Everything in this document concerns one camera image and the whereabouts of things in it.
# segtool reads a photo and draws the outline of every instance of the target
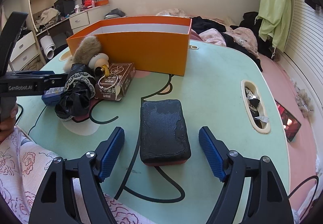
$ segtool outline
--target black sponge block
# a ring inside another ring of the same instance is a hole
[[[182,164],[191,157],[179,100],[144,102],[140,119],[140,158],[146,165]]]

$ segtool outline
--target orange box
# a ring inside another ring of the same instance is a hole
[[[192,20],[137,16],[98,21],[67,39],[75,50],[87,35],[95,35],[111,63],[134,62],[135,68],[183,76]]]
[[[107,5],[107,4],[109,4],[109,0],[100,0],[95,3],[95,6],[98,7],[98,6],[103,6],[103,5]]]

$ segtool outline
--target human hand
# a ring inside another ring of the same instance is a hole
[[[5,140],[14,131],[17,113],[18,105],[16,104],[11,110],[10,117],[0,123],[0,142]]]

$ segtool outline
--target phone screen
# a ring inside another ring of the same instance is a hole
[[[298,130],[301,128],[301,123],[285,109],[279,102],[276,102],[280,117],[283,121],[283,127],[285,129],[286,137],[288,141],[293,141]]]

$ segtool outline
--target white bottle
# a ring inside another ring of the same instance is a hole
[[[75,5],[74,10],[75,10],[75,13],[81,12],[80,5]]]

